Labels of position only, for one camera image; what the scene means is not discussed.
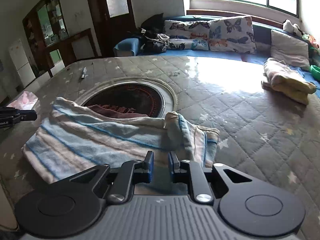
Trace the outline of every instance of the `stuffed toy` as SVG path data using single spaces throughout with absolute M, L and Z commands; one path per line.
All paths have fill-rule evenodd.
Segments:
M 285 20 L 284 23 L 283 23 L 283 30 L 285 32 L 288 32 L 288 33 L 292 33 L 294 35 L 297 35 L 299 36 L 300 38 L 302 38 L 303 36 L 303 31 L 300 30 L 300 27 L 299 25 L 297 24 L 292 24 L 290 20 Z

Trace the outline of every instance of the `black circular mount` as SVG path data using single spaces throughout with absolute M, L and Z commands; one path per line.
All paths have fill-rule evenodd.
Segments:
M 102 203 L 91 191 L 70 187 L 55 193 L 31 192 L 15 206 L 21 228 L 45 238 L 75 235 L 91 226 L 99 217 Z
M 305 216 L 301 201 L 291 193 L 260 180 L 228 183 L 219 213 L 234 229 L 256 237 L 295 232 Z

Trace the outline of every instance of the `door frame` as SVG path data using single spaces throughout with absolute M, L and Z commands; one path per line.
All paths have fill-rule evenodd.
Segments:
M 102 57 L 113 57 L 113 47 L 116 44 L 113 44 L 112 42 L 106 44 L 106 40 L 110 40 L 110 38 L 114 36 L 114 33 L 110 33 L 108 35 L 106 34 L 106 31 L 112 29 L 113 19 L 124 15 L 129 15 L 128 26 L 134 26 L 135 29 L 132 2 L 131 0 L 127 0 L 129 11 L 128 14 L 123 14 L 115 17 L 110 17 L 107 0 L 88 0 L 88 4 L 101 55 Z

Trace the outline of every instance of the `wooden door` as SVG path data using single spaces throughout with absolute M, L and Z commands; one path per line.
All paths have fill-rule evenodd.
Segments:
M 131 0 L 88 0 L 94 29 L 103 57 L 113 57 L 113 47 L 136 26 Z

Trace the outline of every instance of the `quilted mattress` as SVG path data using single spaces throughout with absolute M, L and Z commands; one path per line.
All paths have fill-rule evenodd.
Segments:
M 79 83 L 82 68 L 87 77 Z M 57 96 L 76 100 L 100 82 L 116 77 L 156 77 L 178 94 L 178 112 L 191 123 L 220 130 L 216 162 L 284 188 L 303 201 L 307 215 L 299 236 L 320 235 L 320 102 L 305 107 L 260 86 L 263 66 L 206 57 L 139 56 L 73 63 L 35 94 L 40 119 Z M 20 148 L 39 120 L 22 122 L 0 139 L 2 185 L 13 203 L 44 182 Z

